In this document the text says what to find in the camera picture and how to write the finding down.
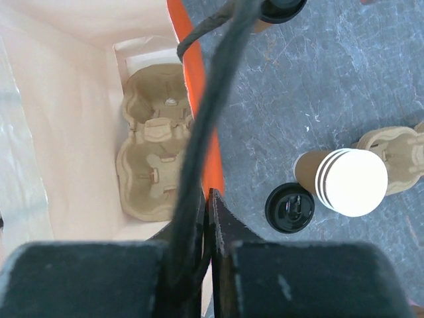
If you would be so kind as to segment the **black coffee cup lid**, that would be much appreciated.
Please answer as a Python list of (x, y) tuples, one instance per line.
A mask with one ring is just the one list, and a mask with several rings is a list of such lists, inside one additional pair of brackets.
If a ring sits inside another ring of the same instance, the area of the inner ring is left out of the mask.
[(307, 0), (265, 0), (261, 4), (260, 20), (273, 25), (293, 19), (304, 8)]

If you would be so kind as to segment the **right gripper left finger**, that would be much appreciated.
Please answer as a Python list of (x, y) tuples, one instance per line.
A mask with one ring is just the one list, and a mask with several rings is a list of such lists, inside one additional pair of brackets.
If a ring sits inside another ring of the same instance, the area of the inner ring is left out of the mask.
[(200, 317), (200, 292), (171, 307), (161, 290), (169, 232), (145, 242), (24, 244), (1, 271), (1, 316)]

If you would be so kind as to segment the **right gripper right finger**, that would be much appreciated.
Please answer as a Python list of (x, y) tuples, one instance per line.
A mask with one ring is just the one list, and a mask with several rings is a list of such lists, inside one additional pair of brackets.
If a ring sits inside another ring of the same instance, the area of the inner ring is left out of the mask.
[(414, 317), (386, 255), (366, 242), (270, 242), (209, 193), (216, 317)]

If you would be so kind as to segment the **brown paper coffee cup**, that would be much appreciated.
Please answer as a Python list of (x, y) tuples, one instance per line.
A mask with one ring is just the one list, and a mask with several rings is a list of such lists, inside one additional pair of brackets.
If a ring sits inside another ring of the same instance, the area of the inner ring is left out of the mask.
[(262, 20), (257, 20), (256, 24), (254, 25), (253, 32), (259, 33), (259, 32), (266, 30), (267, 28), (270, 28), (271, 26), (273, 26), (272, 23), (267, 23), (267, 22), (262, 21)]

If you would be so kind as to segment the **brown cardboard cup carrier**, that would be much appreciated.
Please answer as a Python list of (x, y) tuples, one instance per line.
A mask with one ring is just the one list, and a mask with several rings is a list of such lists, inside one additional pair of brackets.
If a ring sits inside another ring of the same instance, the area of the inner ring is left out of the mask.
[(135, 72), (121, 107), (129, 124), (116, 160), (123, 211), (141, 221), (169, 221), (193, 121), (182, 65)]

